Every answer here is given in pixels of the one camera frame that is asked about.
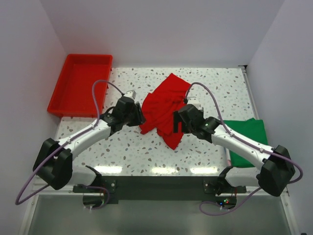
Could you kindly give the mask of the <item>red t-shirt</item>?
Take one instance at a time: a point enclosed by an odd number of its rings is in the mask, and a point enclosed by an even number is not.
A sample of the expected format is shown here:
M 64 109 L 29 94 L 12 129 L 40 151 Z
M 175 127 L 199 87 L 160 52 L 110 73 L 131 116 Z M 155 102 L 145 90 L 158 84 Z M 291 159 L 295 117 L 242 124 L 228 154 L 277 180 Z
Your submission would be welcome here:
M 141 108 L 146 121 L 139 126 L 140 133 L 145 135 L 156 129 L 166 145 L 176 149 L 183 133 L 180 127 L 177 133 L 173 132 L 174 112 L 185 105 L 183 100 L 189 88 L 190 83 L 170 74 L 152 93 L 148 93 Z

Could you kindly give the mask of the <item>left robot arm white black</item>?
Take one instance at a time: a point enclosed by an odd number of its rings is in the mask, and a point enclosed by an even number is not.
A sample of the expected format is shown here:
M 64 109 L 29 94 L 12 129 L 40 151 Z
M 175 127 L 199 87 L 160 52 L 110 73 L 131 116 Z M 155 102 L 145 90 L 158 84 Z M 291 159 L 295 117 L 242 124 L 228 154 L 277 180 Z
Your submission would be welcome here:
M 101 188 L 100 173 L 90 166 L 74 167 L 73 160 L 95 143 L 119 132 L 124 125 L 139 126 L 144 122 L 140 104 L 122 96 L 89 126 L 58 141 L 45 140 L 33 172 L 55 190 L 66 185 L 84 185 L 90 192 L 96 192 Z

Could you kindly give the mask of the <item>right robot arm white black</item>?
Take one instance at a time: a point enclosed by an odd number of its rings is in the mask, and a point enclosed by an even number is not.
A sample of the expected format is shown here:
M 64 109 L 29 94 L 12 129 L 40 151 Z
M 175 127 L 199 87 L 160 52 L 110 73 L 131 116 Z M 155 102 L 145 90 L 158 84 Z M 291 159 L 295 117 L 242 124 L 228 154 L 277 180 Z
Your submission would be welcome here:
M 236 187 L 260 187 L 272 196 L 280 196 L 295 174 L 288 150 L 273 148 L 239 134 L 229 128 L 222 118 L 204 118 L 203 111 L 187 104 L 175 111 L 173 131 L 193 134 L 200 140 L 222 146 L 250 162 L 255 170 L 228 166 L 216 178 L 216 194 L 230 192 Z

